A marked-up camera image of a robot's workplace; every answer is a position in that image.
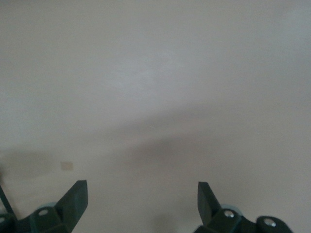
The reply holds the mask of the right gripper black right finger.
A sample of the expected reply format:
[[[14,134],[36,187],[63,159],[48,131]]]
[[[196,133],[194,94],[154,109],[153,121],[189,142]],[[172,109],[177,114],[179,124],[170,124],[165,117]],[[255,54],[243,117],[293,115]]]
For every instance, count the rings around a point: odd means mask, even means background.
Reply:
[[[207,182],[198,183],[197,206],[202,220],[196,233],[291,233],[281,219],[260,216],[256,222],[245,218],[233,208],[222,207]]]

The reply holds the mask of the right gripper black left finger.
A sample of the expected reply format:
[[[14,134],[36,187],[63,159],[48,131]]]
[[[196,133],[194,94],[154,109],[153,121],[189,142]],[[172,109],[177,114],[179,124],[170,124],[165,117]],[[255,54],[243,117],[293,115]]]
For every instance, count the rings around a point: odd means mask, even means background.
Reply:
[[[23,219],[17,218],[3,189],[0,200],[6,210],[0,215],[2,233],[71,233],[87,208],[87,181],[77,181],[56,204]]]

